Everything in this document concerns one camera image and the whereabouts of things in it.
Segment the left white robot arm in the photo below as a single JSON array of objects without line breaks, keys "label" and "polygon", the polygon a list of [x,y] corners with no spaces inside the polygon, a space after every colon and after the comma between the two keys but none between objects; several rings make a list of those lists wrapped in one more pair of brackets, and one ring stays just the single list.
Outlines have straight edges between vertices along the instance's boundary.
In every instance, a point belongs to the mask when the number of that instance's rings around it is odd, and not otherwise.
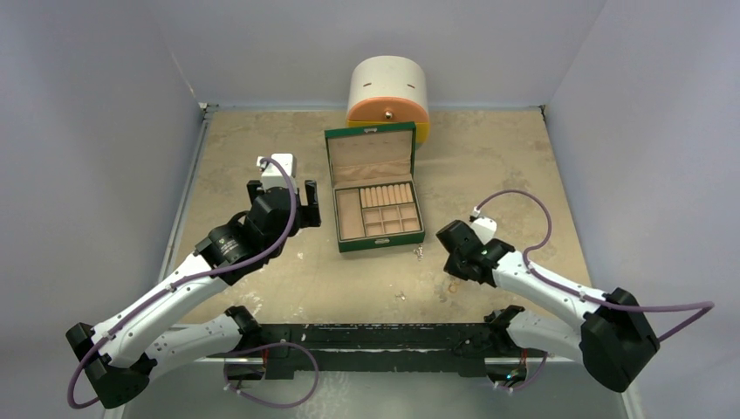
[{"label": "left white robot arm", "polygon": [[321,225],[317,185],[292,181],[247,184],[251,206],[216,226],[168,277],[143,297],[95,325],[65,334],[78,359],[66,389],[72,409],[115,409],[153,380],[192,361],[218,354],[265,356],[289,341],[267,340],[244,306],[232,306],[200,325],[170,328],[205,300],[226,291],[278,257],[289,237]]}]

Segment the green jewelry tray insert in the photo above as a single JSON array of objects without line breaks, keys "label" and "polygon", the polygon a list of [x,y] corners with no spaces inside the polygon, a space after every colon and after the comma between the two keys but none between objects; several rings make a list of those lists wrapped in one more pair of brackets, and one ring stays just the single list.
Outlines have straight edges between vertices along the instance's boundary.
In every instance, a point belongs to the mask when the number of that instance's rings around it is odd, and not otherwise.
[{"label": "green jewelry tray insert", "polygon": [[410,236],[425,230],[412,182],[336,189],[334,203],[341,242]]}]

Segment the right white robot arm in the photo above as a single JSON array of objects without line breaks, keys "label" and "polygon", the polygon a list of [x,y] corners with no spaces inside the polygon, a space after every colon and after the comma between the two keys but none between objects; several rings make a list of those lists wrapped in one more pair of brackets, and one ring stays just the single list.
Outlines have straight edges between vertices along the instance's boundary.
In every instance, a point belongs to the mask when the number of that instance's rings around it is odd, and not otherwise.
[{"label": "right white robot arm", "polygon": [[543,318],[509,306],[490,320],[490,344],[499,354],[538,349],[582,365],[603,387],[625,392],[661,344],[636,297],[577,284],[535,263],[496,238],[496,223],[485,216],[472,223],[454,220],[436,238],[448,253],[443,270],[516,294],[550,313]]}]

